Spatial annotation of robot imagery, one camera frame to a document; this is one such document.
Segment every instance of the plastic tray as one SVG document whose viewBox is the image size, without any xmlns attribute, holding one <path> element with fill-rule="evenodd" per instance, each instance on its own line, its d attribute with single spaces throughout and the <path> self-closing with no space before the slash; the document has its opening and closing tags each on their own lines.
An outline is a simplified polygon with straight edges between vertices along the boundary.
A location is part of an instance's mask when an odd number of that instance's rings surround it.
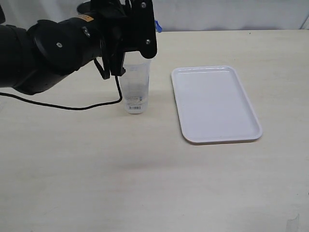
<svg viewBox="0 0 309 232">
<path fill-rule="evenodd" d="M 172 73 L 183 136 L 192 143 L 254 141 L 262 128 L 235 70 L 177 68 Z"/>
</svg>

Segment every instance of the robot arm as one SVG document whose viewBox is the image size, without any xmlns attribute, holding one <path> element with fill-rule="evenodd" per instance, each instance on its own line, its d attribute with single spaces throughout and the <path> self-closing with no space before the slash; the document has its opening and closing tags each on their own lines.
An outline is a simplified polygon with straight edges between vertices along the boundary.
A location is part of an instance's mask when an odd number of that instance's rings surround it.
<svg viewBox="0 0 309 232">
<path fill-rule="evenodd" d="M 44 92 L 94 60 L 104 79 L 125 73 L 126 52 L 157 53 L 152 0 L 91 0 L 80 15 L 56 23 L 39 20 L 29 30 L 0 25 L 0 87 Z M 0 24 L 5 22 L 0 7 Z M 97 61 L 102 57 L 103 67 Z"/>
</svg>

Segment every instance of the light wood grain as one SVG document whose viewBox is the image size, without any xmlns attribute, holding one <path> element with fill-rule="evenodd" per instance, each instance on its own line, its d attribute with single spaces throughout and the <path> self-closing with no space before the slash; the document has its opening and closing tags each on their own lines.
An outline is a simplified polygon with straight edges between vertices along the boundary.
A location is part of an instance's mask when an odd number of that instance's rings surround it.
<svg viewBox="0 0 309 232">
<path fill-rule="evenodd" d="M 306 30 L 162 33 L 142 115 L 122 104 L 70 112 L 1 97 L 0 231 L 283 232 L 299 213 L 308 232 L 308 41 Z M 170 74 L 204 65 L 237 70 L 262 139 L 183 139 Z M 84 106 L 117 92 L 88 65 L 30 98 Z"/>
</svg>

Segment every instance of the blue object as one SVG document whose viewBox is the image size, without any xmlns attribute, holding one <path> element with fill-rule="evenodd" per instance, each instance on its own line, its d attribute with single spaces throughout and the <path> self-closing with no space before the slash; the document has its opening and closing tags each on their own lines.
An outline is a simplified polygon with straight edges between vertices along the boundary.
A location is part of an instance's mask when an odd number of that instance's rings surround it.
<svg viewBox="0 0 309 232">
<path fill-rule="evenodd" d="M 160 26 L 158 20 L 155 20 L 155 29 L 157 32 L 161 33 L 163 31 L 162 27 Z"/>
</svg>

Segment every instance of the plastic cup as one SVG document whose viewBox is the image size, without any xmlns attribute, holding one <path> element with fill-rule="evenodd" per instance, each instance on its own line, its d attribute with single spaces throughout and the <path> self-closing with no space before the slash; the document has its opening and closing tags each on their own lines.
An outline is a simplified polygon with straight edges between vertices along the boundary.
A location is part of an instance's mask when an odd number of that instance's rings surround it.
<svg viewBox="0 0 309 232">
<path fill-rule="evenodd" d="M 148 107 L 149 71 L 151 59 L 145 59 L 139 52 L 126 53 L 126 73 L 119 77 L 125 110 L 130 114 L 141 114 Z"/>
</svg>

